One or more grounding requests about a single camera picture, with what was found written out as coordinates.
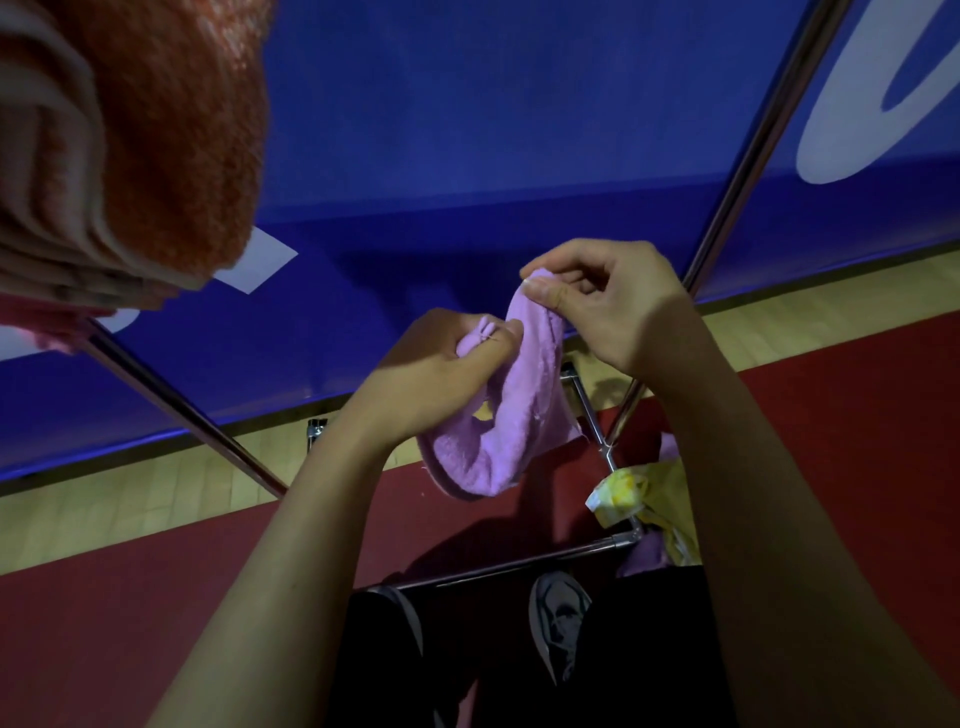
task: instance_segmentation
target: purple towel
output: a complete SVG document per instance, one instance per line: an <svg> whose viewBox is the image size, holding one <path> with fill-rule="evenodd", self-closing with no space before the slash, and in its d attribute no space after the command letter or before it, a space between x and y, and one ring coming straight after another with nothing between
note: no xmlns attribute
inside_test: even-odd
<svg viewBox="0 0 960 728"><path fill-rule="evenodd" d="M534 276L553 274L538 270ZM564 319L517 291L507 321L523 322L523 341L513 363L491 377L460 412L417 438L434 481L463 500L496 496L513 488L536 455L581 435L560 384ZM489 338L496 322L484 318L457 344L465 356ZM484 401L492 420L473 416Z"/></svg>

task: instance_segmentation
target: finger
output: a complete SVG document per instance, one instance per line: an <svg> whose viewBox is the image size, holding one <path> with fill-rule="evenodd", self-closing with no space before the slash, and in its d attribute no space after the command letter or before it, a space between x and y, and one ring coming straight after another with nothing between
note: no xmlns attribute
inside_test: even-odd
<svg viewBox="0 0 960 728"><path fill-rule="evenodd" d="M523 324L513 319L497 326L489 338L455 362L455 366L470 383L471 392L480 389L497 369L516 356L522 339Z"/></svg>
<svg viewBox="0 0 960 728"><path fill-rule="evenodd" d="M587 278L583 271L569 271L568 273L560 273L557 278L562 280L564 283L572 285L581 293L593 293L594 291L600 290L592 280Z"/></svg>
<svg viewBox="0 0 960 728"><path fill-rule="evenodd" d="M425 326L430 327L444 340L454 345L476 329L483 319L503 324L503 321L489 313L461 313L448 308L431 308L420 317Z"/></svg>
<svg viewBox="0 0 960 728"><path fill-rule="evenodd" d="M594 240L578 237L567 240L552 251L539 255L520 269L520 277L529 278L538 268L550 273L565 273L583 268L609 273L613 267L616 243L611 240Z"/></svg>
<svg viewBox="0 0 960 728"><path fill-rule="evenodd" d="M534 276L520 285L523 295L534 303L556 311L576 328L587 319L588 298L580 290L559 279Z"/></svg>

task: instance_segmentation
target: hand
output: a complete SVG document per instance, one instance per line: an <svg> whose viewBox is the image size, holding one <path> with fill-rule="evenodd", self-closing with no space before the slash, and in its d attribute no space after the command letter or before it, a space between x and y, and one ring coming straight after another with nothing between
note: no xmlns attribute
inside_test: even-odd
<svg viewBox="0 0 960 728"><path fill-rule="evenodd" d="M557 279L527 279L538 268ZM669 261L646 242L577 238L520 271L531 301L577 328L598 359L655 392L679 383L712 338Z"/></svg>
<svg viewBox="0 0 960 728"><path fill-rule="evenodd" d="M482 318L445 308L420 316L350 398L341 418L357 418L378 445L393 448L465 407L516 356L523 338L520 321L488 316L500 324L493 336L458 358L457 342Z"/></svg>

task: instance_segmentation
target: forearm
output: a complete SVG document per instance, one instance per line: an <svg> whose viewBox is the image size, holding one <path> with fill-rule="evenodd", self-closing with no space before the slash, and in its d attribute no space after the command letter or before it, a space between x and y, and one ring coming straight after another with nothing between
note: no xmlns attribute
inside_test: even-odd
<svg viewBox="0 0 960 728"><path fill-rule="evenodd" d="M780 438L712 341L661 397L744 725L955 720Z"/></svg>
<svg viewBox="0 0 960 728"><path fill-rule="evenodd" d="M390 452L355 425L334 421L318 441L151 726L301 726L324 709Z"/></svg>

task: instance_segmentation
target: clothes rack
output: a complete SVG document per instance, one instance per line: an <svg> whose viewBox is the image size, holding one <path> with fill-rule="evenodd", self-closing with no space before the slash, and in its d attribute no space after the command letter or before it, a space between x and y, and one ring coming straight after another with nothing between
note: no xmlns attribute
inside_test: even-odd
<svg viewBox="0 0 960 728"><path fill-rule="evenodd" d="M724 193L711 216L697 246L696 253L684 273L683 283L691 296L695 296L707 279L724 245L730 238L744 206L759 181L767 161L773 154L786 125L806 91L814 73L822 61L837 30L843 21L852 0L816 0L801 22L799 30L788 46L754 125L733 168ZM282 497L287 486L276 475L253 457L235 439L227 435L210 420L196 405L167 382L150 366L121 345L105 328L90 321L93 331L82 350L100 362L115 375L127 382L143 397L166 412L179 425L216 450L232 465L249 475L259 485L277 497ZM561 379L570 383L583 407L589 433L606 461L611 472L617 469L613 453L630 421L637 404L646 392L640 381L631 382L620 403L613 423L603 433L596 412L587 397L587 391L572 364L564 365ZM642 526L631 519L627 530L613 533L582 546L569 547L539 556L496 564L483 569L453 573L418 581L397 584L400 589L439 587L474 579L519 570L533 564L578 558L591 553L631 546L643 536Z"/></svg>

